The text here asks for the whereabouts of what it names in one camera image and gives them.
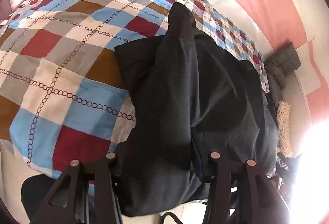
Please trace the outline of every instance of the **bed sheet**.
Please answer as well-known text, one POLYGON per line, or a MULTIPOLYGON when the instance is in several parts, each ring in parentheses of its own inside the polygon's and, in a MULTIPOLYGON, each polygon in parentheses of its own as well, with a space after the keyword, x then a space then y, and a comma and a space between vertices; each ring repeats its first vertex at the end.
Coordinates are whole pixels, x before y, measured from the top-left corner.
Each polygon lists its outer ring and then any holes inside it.
POLYGON ((251 61, 268 92, 260 52, 207 0, 26 0, 0 29, 1 128, 15 154, 57 178, 71 160, 126 140, 137 119, 114 47, 165 34, 175 1, 218 46, 251 61))

